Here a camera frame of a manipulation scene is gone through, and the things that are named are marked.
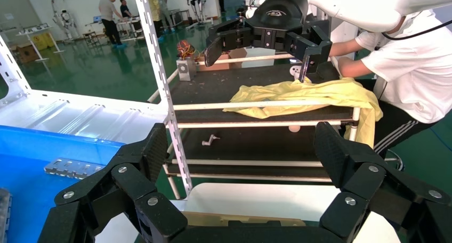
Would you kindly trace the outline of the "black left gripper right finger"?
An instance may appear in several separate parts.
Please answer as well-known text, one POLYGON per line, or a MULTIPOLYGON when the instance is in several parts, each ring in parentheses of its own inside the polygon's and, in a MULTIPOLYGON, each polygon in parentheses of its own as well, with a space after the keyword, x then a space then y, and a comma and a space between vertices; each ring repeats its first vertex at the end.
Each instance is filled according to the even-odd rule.
POLYGON ((342 138, 327 122, 316 125, 314 149, 340 190, 320 227, 352 242, 376 213, 408 242, 451 242, 451 197, 445 192, 391 167, 368 145, 342 138))

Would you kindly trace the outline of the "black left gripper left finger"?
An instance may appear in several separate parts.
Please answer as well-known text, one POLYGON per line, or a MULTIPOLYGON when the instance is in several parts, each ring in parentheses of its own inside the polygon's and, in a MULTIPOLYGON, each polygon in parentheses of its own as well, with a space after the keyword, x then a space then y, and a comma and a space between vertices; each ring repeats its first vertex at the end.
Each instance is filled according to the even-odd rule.
POLYGON ((100 171, 60 191, 39 242, 94 242, 123 213, 145 242, 172 242, 187 218, 162 194, 156 182, 167 157, 164 124, 139 142, 120 147, 100 171))

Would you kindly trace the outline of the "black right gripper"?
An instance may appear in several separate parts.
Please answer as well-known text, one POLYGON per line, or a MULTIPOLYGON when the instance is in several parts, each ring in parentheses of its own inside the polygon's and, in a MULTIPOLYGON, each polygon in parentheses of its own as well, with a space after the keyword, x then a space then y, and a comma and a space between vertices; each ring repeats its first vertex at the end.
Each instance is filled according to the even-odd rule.
POLYGON ((305 22, 308 0, 265 0, 245 21, 232 19, 209 28, 204 51, 205 66, 212 66, 223 52, 242 47, 286 51, 302 62, 297 79, 315 73, 326 62, 332 41, 330 22, 305 22))

